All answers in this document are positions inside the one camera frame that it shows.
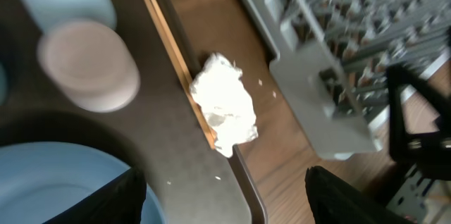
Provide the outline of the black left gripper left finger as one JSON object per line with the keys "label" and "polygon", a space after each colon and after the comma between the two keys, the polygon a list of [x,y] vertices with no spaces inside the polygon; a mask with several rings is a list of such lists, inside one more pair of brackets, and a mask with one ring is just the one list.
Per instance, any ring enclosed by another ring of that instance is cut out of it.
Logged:
{"label": "black left gripper left finger", "polygon": [[144,173],[130,168],[45,224],[140,223],[146,190]]}

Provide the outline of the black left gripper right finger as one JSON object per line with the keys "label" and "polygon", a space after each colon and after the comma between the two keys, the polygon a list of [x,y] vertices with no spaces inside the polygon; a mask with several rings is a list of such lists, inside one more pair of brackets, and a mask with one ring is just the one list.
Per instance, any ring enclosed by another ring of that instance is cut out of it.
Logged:
{"label": "black left gripper right finger", "polygon": [[305,188],[316,224],[412,224],[321,166],[307,169]]}

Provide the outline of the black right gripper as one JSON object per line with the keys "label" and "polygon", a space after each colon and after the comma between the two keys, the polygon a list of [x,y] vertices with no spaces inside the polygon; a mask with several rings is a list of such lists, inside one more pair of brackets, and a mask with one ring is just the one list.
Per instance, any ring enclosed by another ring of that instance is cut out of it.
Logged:
{"label": "black right gripper", "polygon": [[[386,70],[389,104],[389,154],[395,165],[383,177],[372,198],[377,205],[410,223],[431,222],[440,212],[429,206],[435,186],[450,180],[450,100],[401,65]],[[438,128],[414,132],[408,128],[403,91],[412,87],[438,114]]]}

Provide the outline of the blue plate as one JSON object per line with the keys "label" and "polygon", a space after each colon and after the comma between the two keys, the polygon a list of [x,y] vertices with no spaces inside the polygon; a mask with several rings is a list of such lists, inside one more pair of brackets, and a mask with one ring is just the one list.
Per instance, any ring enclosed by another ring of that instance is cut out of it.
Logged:
{"label": "blue plate", "polygon": [[[1,148],[1,222],[45,223],[131,167],[79,144],[34,142]],[[166,222],[147,185],[140,223]]]}

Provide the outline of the white tissue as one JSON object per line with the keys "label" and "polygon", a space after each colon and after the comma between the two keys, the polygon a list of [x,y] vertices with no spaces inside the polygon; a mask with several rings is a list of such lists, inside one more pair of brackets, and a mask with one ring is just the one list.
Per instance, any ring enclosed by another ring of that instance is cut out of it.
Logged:
{"label": "white tissue", "polygon": [[242,81],[242,69],[223,54],[212,53],[190,84],[208,126],[216,133],[216,150],[230,158],[233,147],[259,136],[253,101]]}

